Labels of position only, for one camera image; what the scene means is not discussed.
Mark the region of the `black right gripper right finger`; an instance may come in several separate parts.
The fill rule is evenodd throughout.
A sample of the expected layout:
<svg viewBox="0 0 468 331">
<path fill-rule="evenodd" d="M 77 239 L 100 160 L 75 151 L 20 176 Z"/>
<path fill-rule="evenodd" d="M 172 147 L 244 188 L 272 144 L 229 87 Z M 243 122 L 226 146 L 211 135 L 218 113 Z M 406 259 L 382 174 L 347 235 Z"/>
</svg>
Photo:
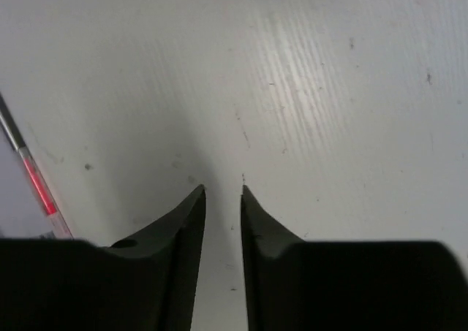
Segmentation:
<svg viewBox="0 0 468 331">
<path fill-rule="evenodd" d="M 306 241 L 241 195 L 250 330 L 465 330 L 467 279 L 437 241 Z"/>
</svg>

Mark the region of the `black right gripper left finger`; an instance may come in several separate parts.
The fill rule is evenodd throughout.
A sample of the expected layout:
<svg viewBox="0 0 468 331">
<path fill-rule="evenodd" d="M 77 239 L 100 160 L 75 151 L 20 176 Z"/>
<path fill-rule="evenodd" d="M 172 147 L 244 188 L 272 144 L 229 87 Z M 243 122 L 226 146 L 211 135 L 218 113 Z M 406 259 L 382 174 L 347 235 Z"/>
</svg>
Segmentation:
<svg viewBox="0 0 468 331">
<path fill-rule="evenodd" d="M 205 189 L 109 247 L 83 240 L 1 241 L 3 330 L 189 330 Z"/>
</svg>

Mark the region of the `red pink gel pen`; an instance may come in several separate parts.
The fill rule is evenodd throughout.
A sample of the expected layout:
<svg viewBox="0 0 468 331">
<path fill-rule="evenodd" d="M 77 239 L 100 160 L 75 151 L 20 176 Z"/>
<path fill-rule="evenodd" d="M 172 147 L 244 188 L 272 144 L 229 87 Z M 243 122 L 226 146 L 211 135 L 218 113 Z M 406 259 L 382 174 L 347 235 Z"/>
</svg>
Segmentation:
<svg viewBox="0 0 468 331">
<path fill-rule="evenodd" d="M 8 143 L 21 162 L 21 167 L 28 178 L 29 185 L 41 210 L 52 226 L 53 236 L 61 239 L 72 239 L 72 233 L 64 220 L 42 173 L 31 155 L 20 130 L 12 117 L 7 103 L 1 96 L 1 129 Z"/>
</svg>

